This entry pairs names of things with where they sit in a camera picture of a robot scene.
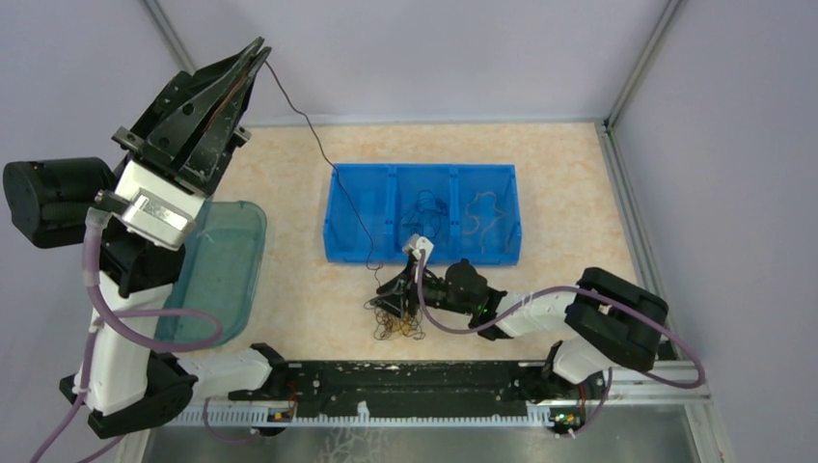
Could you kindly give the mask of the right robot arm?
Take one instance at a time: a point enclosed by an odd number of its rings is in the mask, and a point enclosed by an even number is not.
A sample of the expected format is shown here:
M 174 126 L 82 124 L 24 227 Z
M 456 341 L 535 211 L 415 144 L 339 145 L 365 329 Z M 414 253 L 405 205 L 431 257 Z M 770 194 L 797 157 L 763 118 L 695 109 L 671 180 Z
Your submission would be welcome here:
M 466 259 L 442 277 L 430 270 L 418 277 L 417 269 L 410 258 L 369 305 L 409 320 L 433 309 L 466 315 L 465 333 L 487 340 L 571 332 L 552 347 L 543 371 L 544 387 L 555 397 L 570 396 L 589 376 L 614 366 L 653 369 L 668 304 L 602 268 L 586 268 L 574 286 L 528 293 L 491 287 Z

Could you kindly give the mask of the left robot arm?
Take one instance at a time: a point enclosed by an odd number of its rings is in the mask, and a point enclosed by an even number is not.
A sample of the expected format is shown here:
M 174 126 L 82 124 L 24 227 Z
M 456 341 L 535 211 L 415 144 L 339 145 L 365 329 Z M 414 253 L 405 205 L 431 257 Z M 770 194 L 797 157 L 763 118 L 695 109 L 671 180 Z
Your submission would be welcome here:
M 131 127 L 113 135 L 124 158 L 111 169 L 96 157 L 8 163 L 2 184 L 14 226 L 41 249 L 80 245 L 92 317 L 80 369 L 60 381 L 73 411 L 86 407 L 101 439 L 162 426 L 192 401 L 218 395 L 282 396 L 289 374 L 256 343 L 229 356 L 186 361 L 203 340 L 161 341 L 159 319 L 185 257 L 184 243 L 233 153 L 249 140 L 240 121 L 270 49 L 255 39 L 239 52 L 182 71 Z

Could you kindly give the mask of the blue three-compartment bin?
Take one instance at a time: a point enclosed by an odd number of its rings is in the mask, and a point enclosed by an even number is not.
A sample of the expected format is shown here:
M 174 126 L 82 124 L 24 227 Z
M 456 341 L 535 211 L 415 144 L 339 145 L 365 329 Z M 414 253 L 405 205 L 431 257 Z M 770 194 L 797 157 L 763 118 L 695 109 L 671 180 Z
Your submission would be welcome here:
M 414 233 L 434 244 L 432 264 L 516 264 L 523 227 L 514 166 L 337 165 L 322 231 L 328 261 L 402 263 Z

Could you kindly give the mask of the teal transparent plastic tray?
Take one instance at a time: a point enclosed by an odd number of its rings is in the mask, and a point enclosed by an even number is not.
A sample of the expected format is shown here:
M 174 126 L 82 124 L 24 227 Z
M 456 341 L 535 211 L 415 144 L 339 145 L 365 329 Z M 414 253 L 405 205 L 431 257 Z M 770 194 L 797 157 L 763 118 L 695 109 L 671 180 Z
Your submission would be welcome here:
M 215 347 L 233 340 L 247 326 L 266 228 L 266 215 L 254 203 L 206 202 L 185 241 L 181 273 L 164 307 L 217 318 L 223 331 Z

